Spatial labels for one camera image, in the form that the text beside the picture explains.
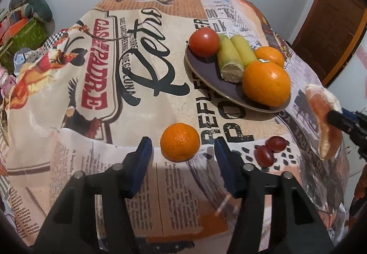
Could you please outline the right hand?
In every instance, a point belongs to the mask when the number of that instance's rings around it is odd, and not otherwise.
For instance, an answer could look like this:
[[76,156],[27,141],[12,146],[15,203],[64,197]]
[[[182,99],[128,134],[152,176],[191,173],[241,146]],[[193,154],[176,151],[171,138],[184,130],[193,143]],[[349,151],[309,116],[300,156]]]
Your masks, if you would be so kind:
[[354,198],[356,200],[363,198],[366,194],[366,188],[367,188],[367,165],[364,166],[359,181],[356,185]]

